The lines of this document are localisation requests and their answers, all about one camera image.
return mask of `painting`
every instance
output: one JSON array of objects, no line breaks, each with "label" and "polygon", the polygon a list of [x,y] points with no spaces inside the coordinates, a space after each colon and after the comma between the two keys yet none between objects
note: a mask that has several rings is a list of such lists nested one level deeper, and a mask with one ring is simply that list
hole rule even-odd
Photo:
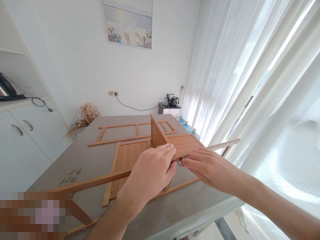
[{"label": "painting", "polygon": [[108,40],[152,49],[152,0],[102,0]]}]

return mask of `white curtain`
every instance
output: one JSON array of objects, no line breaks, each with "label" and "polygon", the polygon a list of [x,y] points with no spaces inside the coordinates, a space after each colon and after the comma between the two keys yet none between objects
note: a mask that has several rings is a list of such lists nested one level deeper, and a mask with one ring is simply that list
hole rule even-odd
[{"label": "white curtain", "polygon": [[[292,21],[286,19],[282,26],[279,23],[292,3],[293,0],[203,0],[182,116],[197,129],[204,145],[210,143],[242,93],[241,101],[237,99],[236,110],[228,117],[231,123],[224,124],[219,138],[213,143],[223,141],[264,76],[272,62],[271,57],[264,56],[262,61],[266,63],[255,67],[267,45],[276,51],[279,42],[288,35],[287,28],[292,27]],[[301,11],[305,1],[294,4],[296,11]]]},{"label": "white curtain", "polygon": [[[320,1],[306,8],[230,138],[227,159],[320,219]],[[238,210],[253,239],[288,239],[264,214]]]}]

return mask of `pixelated area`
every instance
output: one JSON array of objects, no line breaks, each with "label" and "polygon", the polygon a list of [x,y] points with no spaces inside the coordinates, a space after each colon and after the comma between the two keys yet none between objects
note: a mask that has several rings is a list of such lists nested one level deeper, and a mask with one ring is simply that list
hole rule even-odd
[{"label": "pixelated area", "polygon": [[63,239],[70,218],[68,192],[12,193],[0,200],[0,239]]}]

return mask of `wall socket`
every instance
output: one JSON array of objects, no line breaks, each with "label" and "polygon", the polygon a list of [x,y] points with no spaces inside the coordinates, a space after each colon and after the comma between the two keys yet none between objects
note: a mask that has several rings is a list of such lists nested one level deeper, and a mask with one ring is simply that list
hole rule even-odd
[{"label": "wall socket", "polygon": [[114,96],[115,93],[117,93],[117,96],[119,96],[119,92],[117,91],[108,91],[109,96]]}]

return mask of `gray table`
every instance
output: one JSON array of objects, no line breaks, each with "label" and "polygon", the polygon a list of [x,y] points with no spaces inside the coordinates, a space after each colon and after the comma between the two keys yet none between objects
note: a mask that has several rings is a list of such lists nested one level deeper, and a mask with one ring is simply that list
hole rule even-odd
[{"label": "gray table", "polygon": [[[169,121],[177,131],[176,134],[187,133],[170,114],[154,117],[157,121]],[[117,143],[93,147],[87,145],[96,141],[101,131],[100,126],[141,122],[150,122],[150,115],[107,116],[95,119],[28,191],[38,192],[58,187],[61,180],[74,169],[81,168],[76,182],[108,174]],[[139,129],[141,136],[151,134],[151,125],[140,125]],[[136,136],[135,126],[109,128],[102,141],[134,136]],[[177,165],[171,186],[194,177],[195,175],[189,170]],[[72,199],[94,219],[108,209],[101,207],[105,189],[106,184],[90,188],[75,193]],[[199,181],[149,202],[128,225],[123,239],[173,239],[188,235],[238,209],[243,204],[241,200],[212,189]],[[76,218],[71,217],[71,227],[80,224],[81,222]],[[85,239],[90,230],[86,229],[68,239]]]}]

